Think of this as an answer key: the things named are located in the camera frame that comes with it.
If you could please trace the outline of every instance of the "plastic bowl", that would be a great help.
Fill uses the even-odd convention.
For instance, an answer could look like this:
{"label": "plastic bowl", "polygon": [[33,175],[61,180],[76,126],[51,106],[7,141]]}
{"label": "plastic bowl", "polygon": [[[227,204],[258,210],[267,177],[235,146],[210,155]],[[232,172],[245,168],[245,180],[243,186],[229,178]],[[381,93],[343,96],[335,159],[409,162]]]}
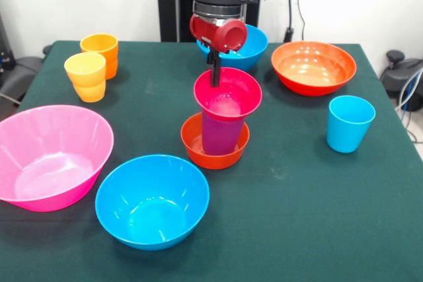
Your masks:
{"label": "plastic bowl", "polygon": [[184,143],[186,152],[190,159],[201,166],[210,170],[222,170],[233,166],[242,157],[245,147],[250,139],[250,129],[244,123],[239,136],[237,147],[228,155],[206,155],[202,148],[202,113],[189,117],[182,129],[180,137]]}
{"label": "plastic bowl", "polygon": [[124,244],[161,250],[187,237],[210,200],[206,178],[186,160],[147,155],[111,172],[97,192],[101,225]]}
{"label": "plastic bowl", "polygon": [[[267,35],[259,28],[255,26],[247,25],[248,36],[244,46],[237,52],[233,51],[229,54],[220,53],[222,58],[222,66],[234,67],[236,69],[242,69],[243,71],[249,71],[257,64],[269,45]],[[207,59],[207,55],[210,49],[203,46],[200,41],[197,40],[197,45],[201,49],[201,53],[204,58]]]}
{"label": "plastic bowl", "polygon": [[287,88],[305,96],[330,94],[356,74],[350,54],[331,44],[290,42],[272,54],[272,65]]}
{"label": "plastic bowl", "polygon": [[237,121],[252,114],[262,102],[263,92],[254,77],[239,69],[222,67],[219,87],[212,87],[211,69],[194,83],[194,97],[213,119]]}
{"label": "plastic bowl", "polygon": [[43,106],[0,122],[0,199],[30,211],[56,211],[93,186],[113,148],[97,113]]}

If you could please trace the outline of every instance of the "orange cup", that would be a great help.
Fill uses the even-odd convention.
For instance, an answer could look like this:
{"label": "orange cup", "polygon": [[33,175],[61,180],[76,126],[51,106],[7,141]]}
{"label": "orange cup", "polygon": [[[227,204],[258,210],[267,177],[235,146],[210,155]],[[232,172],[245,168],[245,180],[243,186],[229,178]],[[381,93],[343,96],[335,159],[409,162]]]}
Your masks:
{"label": "orange cup", "polygon": [[206,155],[202,146],[202,113],[189,117],[180,130],[180,137],[184,143],[190,159],[210,170],[222,170],[233,166],[242,157],[250,139],[250,129],[246,123],[241,130],[237,147],[228,155]]}
{"label": "orange cup", "polygon": [[98,53],[72,55],[65,62],[67,76],[84,102],[98,102],[106,91],[106,59]]}
{"label": "orange cup", "polygon": [[82,52],[95,52],[106,59],[106,79],[112,79],[118,71],[119,40],[117,37],[98,33],[86,36],[79,44]]}

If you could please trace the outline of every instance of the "blue bowl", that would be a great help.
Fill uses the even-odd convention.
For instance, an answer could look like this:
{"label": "blue bowl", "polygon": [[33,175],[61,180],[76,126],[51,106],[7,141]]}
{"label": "blue bowl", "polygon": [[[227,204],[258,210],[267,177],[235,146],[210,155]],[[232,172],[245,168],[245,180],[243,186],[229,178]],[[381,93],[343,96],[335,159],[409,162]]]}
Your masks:
{"label": "blue bowl", "polygon": [[193,164],[170,155],[147,155],[125,162],[104,179],[95,211],[120,242],[162,250],[192,232],[209,200],[207,180]]}
{"label": "blue bowl", "polygon": [[[229,54],[220,53],[222,59],[222,66],[234,67],[236,69],[242,69],[243,71],[249,71],[254,65],[257,64],[258,60],[262,57],[264,50],[269,44],[269,40],[263,31],[255,26],[247,25],[248,37],[244,46],[237,52],[231,52]],[[203,46],[200,41],[197,40],[197,44],[201,49],[201,52],[205,59],[210,52],[210,49]]]}

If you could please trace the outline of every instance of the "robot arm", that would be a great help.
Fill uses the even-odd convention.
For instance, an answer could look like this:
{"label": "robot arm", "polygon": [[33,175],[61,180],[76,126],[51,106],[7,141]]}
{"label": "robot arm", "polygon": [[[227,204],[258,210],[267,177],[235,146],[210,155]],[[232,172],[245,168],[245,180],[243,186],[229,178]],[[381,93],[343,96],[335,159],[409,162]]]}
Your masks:
{"label": "robot arm", "polygon": [[239,50],[247,40],[244,23],[245,6],[258,0],[194,0],[190,29],[192,35],[210,48],[208,65],[212,68],[212,85],[219,86],[219,53]]}

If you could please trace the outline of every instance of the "purple cup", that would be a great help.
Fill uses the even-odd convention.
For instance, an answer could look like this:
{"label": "purple cup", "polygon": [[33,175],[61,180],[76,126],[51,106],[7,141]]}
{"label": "purple cup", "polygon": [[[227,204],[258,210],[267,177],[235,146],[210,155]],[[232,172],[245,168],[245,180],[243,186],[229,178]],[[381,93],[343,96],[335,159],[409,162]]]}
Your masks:
{"label": "purple cup", "polygon": [[222,122],[203,112],[202,143],[207,155],[228,155],[235,150],[244,120]]}

